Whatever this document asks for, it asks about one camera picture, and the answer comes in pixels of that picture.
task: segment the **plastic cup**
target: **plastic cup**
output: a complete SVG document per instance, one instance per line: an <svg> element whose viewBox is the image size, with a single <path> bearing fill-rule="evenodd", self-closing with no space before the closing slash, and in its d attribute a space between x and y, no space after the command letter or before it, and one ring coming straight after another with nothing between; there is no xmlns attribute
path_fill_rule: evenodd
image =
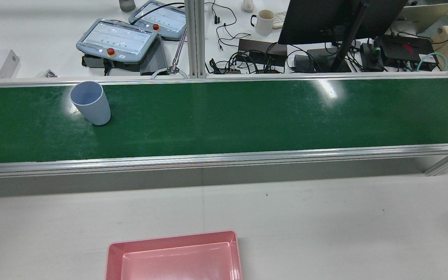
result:
<svg viewBox="0 0 448 280"><path fill-rule="evenodd" d="M110 120L107 96L97 82L87 81L76 85L70 92L70 99L88 122L101 126Z"/></svg>

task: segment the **pink plastic tray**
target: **pink plastic tray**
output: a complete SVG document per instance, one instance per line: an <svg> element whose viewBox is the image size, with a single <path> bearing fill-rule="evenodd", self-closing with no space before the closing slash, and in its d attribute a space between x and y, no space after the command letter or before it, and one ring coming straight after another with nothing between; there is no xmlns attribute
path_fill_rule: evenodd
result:
<svg viewBox="0 0 448 280"><path fill-rule="evenodd" d="M106 280L242 280L234 231L112 243Z"/></svg>

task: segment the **computer monitor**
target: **computer monitor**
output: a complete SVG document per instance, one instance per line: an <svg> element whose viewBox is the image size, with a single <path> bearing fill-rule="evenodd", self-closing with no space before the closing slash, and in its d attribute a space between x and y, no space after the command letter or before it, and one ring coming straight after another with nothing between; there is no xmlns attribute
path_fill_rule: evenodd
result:
<svg viewBox="0 0 448 280"><path fill-rule="evenodd" d="M311 54L316 60L317 72L349 72L345 55L352 41L383 35L406 2L407 0L290 0L278 43L287 45L342 41L336 54L324 49Z"/></svg>

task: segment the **coffee mug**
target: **coffee mug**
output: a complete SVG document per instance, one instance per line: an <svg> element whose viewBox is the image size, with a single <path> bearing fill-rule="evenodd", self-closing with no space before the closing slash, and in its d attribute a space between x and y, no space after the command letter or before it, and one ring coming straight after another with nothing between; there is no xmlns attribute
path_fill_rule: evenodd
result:
<svg viewBox="0 0 448 280"><path fill-rule="evenodd" d="M257 18L257 23L252 23L252 19ZM250 18L250 24L255 27L255 31L262 36L267 36L272 32L272 23L274 22L274 13L269 10L261 10Z"/></svg>

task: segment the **metal rod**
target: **metal rod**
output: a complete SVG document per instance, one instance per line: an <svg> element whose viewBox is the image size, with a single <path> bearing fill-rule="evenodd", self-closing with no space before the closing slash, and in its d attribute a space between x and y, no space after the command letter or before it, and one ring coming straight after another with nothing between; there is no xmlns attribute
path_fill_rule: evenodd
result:
<svg viewBox="0 0 448 280"><path fill-rule="evenodd" d="M174 56L174 60L172 60L172 66L170 67L171 74L176 74L177 64L179 64L179 57L181 56L181 51L183 50L185 39L186 27L184 27L183 35L181 36L181 40L179 41L179 45L177 46L176 56Z"/></svg>

